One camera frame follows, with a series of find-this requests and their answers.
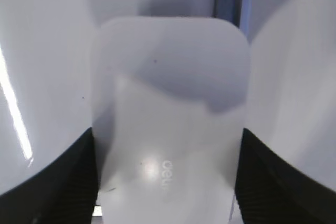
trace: white plastic object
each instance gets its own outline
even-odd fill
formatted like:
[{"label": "white plastic object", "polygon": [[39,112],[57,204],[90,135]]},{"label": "white plastic object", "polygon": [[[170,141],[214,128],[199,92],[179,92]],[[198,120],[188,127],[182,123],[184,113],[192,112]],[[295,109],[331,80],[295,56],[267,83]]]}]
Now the white plastic object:
[{"label": "white plastic object", "polygon": [[250,0],[246,127],[336,191],[336,3]]},{"label": "white plastic object", "polygon": [[100,203],[110,223],[226,223],[249,45],[210,18],[122,18],[91,54]]}]

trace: black textured base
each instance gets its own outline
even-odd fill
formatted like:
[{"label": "black textured base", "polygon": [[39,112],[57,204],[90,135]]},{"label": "black textured base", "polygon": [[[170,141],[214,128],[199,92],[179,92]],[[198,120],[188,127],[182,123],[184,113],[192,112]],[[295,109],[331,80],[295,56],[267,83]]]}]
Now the black textured base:
[{"label": "black textured base", "polygon": [[235,193],[245,224],[336,223],[336,194],[244,129]]},{"label": "black textured base", "polygon": [[39,174],[0,196],[1,224],[89,224],[98,193],[92,129]]}]

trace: glossy white surface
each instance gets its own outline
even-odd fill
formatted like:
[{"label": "glossy white surface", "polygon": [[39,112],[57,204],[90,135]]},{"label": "glossy white surface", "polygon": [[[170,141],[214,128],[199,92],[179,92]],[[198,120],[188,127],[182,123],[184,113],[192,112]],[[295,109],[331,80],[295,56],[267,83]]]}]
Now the glossy white surface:
[{"label": "glossy white surface", "polygon": [[208,16],[212,0],[0,0],[0,194],[91,123],[89,54],[120,15]]},{"label": "glossy white surface", "polygon": [[218,19],[127,18],[92,51],[104,223],[227,223],[249,45]]},{"label": "glossy white surface", "polygon": [[251,0],[246,126],[336,190],[336,2]]}]

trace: white casing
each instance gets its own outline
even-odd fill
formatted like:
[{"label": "white casing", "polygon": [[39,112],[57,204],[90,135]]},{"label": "white casing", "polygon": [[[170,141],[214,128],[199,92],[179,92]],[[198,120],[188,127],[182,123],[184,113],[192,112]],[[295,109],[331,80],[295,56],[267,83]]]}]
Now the white casing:
[{"label": "white casing", "polygon": [[246,6],[246,127],[289,164],[336,191],[336,2],[250,0]]},{"label": "white casing", "polygon": [[0,0],[0,195],[92,126],[89,56],[104,22],[211,13],[212,0]]},{"label": "white casing", "polygon": [[208,18],[123,18],[92,59],[104,223],[227,223],[249,45]]}]

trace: deli logo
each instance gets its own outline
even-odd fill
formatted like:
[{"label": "deli logo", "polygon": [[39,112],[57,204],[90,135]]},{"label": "deli logo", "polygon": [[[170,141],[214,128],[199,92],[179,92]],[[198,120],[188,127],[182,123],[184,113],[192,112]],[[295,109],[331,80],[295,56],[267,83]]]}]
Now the deli logo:
[{"label": "deli logo", "polygon": [[162,163],[161,188],[165,194],[169,192],[173,180],[173,163],[165,160]]}]

